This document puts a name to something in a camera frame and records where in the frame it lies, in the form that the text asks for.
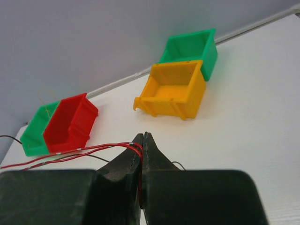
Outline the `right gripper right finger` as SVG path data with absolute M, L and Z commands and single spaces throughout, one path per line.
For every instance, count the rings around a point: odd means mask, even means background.
M 241 170 L 181 170 L 143 139 L 142 205 L 149 225 L 265 225 L 252 178 Z

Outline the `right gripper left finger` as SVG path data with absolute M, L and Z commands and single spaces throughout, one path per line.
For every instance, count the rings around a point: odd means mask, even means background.
M 140 158 L 130 149 L 98 170 L 0 175 L 3 225 L 137 225 Z

